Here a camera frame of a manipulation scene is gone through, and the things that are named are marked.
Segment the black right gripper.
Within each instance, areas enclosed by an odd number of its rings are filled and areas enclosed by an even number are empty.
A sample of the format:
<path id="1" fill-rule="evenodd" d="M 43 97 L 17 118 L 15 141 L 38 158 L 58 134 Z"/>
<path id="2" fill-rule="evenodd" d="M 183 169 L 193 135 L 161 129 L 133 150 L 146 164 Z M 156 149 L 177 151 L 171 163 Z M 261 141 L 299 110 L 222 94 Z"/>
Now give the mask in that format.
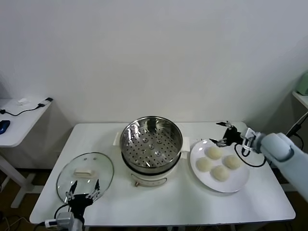
<path id="1" fill-rule="evenodd" d="M 221 140 L 209 139 L 217 147 L 226 147 L 226 146 L 232 145 L 233 143 L 235 144 L 243 143 L 241 132 L 239 132 L 237 128 L 231 122 L 221 121 L 221 122 L 217 122 L 216 124 L 227 128 Z"/>

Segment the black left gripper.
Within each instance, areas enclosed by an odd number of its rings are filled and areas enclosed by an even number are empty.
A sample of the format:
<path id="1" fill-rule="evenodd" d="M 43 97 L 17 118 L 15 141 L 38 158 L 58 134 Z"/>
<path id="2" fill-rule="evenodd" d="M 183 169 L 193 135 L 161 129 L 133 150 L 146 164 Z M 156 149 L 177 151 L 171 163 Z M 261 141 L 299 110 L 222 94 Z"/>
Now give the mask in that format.
<path id="1" fill-rule="evenodd" d="M 93 204 L 93 200 L 97 200 L 100 195 L 99 179 L 96 180 L 94 190 L 89 194 L 76 194 L 77 180 L 70 186 L 69 190 L 65 193 L 66 201 L 71 208 L 75 218 L 84 218 L 85 210 L 88 206 Z"/>

